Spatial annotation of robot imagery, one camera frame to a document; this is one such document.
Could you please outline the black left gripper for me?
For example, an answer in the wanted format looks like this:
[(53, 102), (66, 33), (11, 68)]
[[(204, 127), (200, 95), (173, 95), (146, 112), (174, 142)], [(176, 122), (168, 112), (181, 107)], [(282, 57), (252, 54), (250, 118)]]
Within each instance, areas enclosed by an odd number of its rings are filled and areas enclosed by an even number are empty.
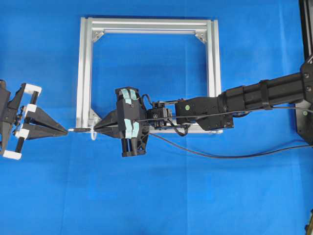
[[(22, 157), (21, 150), (25, 139), (35, 140), (48, 137), (61, 137), (68, 134), (67, 130), (57, 123), (43, 109), (36, 105), (37, 98), (41, 94), (42, 88), (23, 83), (16, 92), (14, 98), (10, 100), (10, 91), (6, 89), (6, 82), (0, 81), (0, 154), (9, 159), (19, 160)], [(15, 151), (7, 150), (11, 130), (13, 126), (18, 126), (21, 115), (18, 115), (19, 106), (23, 94), (32, 95), (30, 104), (24, 109), (24, 117), (30, 124), (23, 124), (22, 136), (18, 137), (18, 145)]]

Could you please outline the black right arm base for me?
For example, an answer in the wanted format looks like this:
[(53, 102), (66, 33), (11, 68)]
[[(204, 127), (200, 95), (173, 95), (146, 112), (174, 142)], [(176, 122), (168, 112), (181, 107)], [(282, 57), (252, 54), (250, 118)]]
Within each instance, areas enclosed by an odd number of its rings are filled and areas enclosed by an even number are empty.
[(313, 144), (313, 2), (299, 1), (305, 62), (300, 68), (304, 78), (305, 99), (296, 104), (298, 135), (309, 145)]

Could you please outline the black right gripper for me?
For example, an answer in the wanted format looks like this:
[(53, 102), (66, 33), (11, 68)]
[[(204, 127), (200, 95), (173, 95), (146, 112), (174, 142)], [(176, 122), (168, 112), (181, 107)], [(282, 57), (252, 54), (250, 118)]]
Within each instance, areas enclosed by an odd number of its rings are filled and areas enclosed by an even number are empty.
[[(150, 127), (162, 128), (171, 120), (172, 111), (165, 105), (153, 103), (151, 109), (144, 105), (139, 90), (124, 87), (115, 90), (116, 110), (109, 112), (95, 126), (94, 130), (112, 138), (121, 139), (122, 156), (144, 155), (150, 133)], [(118, 124), (118, 128), (106, 128)]]

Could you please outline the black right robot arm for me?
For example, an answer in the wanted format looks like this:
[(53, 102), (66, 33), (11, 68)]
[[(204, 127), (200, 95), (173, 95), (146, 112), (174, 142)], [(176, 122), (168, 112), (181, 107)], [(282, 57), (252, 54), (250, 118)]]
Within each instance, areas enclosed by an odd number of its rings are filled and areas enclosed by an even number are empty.
[(166, 108), (168, 102), (153, 102), (147, 109), (144, 97), (133, 87), (115, 90), (116, 109), (94, 126), (94, 131), (121, 139), (124, 157), (144, 155), (150, 127), (173, 129), (184, 137), (196, 123), (204, 131), (233, 127), (233, 118), (241, 118), (255, 110), (272, 110), (275, 105), (313, 101), (313, 69), (304, 65), (301, 72), (262, 80), (257, 84), (226, 90), (217, 97), (195, 97), (172, 101), (175, 113)]

